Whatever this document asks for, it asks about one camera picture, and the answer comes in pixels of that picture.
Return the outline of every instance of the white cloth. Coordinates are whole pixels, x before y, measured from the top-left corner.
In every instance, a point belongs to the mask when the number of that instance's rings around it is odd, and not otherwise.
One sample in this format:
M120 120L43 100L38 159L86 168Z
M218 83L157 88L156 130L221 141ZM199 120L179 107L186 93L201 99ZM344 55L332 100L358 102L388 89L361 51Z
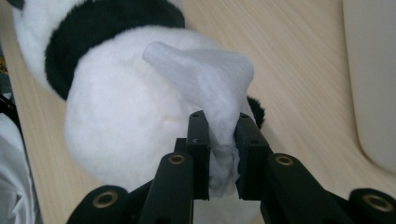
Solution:
M250 60L236 52L179 50L161 42L148 45L143 58L175 86L185 105L198 105L205 112L211 141L210 197L234 193L239 155L233 133L240 112L252 117L247 100L254 73Z
M0 223L42 223L17 126L0 114Z

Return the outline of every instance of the black fabric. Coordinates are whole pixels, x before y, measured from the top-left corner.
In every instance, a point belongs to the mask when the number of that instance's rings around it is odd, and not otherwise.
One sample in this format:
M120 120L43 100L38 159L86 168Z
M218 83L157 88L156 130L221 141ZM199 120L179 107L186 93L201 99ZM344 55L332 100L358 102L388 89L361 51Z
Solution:
M49 84L67 99L79 58L115 35L145 25L184 28L185 22L181 11L166 0L88 0L75 7L46 49Z

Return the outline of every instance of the mounting hole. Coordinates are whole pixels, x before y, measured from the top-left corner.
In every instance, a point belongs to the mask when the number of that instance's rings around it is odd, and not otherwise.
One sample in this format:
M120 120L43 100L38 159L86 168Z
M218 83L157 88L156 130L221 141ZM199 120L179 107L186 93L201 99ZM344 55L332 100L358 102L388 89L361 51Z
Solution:
M277 156L275 158L276 162L281 164L281 165L286 165L286 166L290 166L293 165L294 162L290 157L287 156Z
M108 190L97 195L92 202L96 208L106 208L112 205L119 198L119 194L114 190Z
M168 161L174 165L179 165L181 163L183 163L186 160L186 158L184 158L184 156L182 155L174 155L169 157Z
M374 194L365 194L363 200L381 212L392 212L394 210L393 205L382 197Z
M171 224L172 220L170 217L159 217L155 220L155 224Z

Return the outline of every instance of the black metal bracket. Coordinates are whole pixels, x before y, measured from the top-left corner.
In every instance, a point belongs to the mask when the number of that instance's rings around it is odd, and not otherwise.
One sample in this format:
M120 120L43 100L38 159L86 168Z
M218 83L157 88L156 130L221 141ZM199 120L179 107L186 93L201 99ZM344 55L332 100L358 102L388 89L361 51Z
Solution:
M261 201L267 224L396 223L396 201L355 189L348 201L325 190L296 158L274 153L255 122L241 114L234 133L242 200ZM67 223L191 224L193 200L208 200L210 140L203 111L190 116L187 138L176 141L154 179L133 192L103 186L88 194Z

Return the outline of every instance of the white plush fur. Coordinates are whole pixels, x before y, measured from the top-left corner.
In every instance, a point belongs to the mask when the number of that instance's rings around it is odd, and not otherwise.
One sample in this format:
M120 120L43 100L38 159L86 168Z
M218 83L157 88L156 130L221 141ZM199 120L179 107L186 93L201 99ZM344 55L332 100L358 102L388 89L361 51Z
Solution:
M23 12L15 10L24 59L49 90L44 50L50 32L80 2L27 0ZM195 32L157 26L126 31L78 62L67 99L68 150L104 184L133 190L154 177L176 138L186 137L189 114L203 109L212 142L210 194L232 193L239 162L233 131L240 112L252 116L246 99L252 76L248 59ZM235 193L195 206L202 223L244 223L259 209Z

